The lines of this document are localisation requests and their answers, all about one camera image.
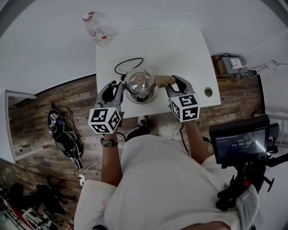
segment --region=white t-shirt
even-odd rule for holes
[[[124,145],[121,166],[118,187],[84,183],[75,230],[99,223],[109,230],[180,230],[213,221],[241,229],[236,207],[227,212],[216,208],[217,193],[237,173],[232,167],[221,169],[215,156],[199,165],[174,140],[145,135]]]

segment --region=plastic bottle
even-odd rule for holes
[[[83,16],[86,30],[88,34],[93,38],[98,46],[104,46],[107,40],[105,30],[96,21],[94,12],[87,13]]]

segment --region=wooden handle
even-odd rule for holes
[[[155,78],[155,84],[161,88],[164,87],[165,84],[174,84],[176,82],[175,77],[168,76],[168,75],[156,75]]]

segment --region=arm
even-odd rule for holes
[[[191,157],[199,164],[202,164],[211,156],[202,138],[202,134],[195,121],[187,121],[184,125],[190,145]]]
[[[117,139],[117,129],[113,134],[105,134],[104,140]],[[122,179],[118,146],[103,147],[101,181],[110,185],[118,186]]]

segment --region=bike display screen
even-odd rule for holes
[[[262,156],[266,154],[266,130],[216,137],[219,159],[241,157],[243,155]]]

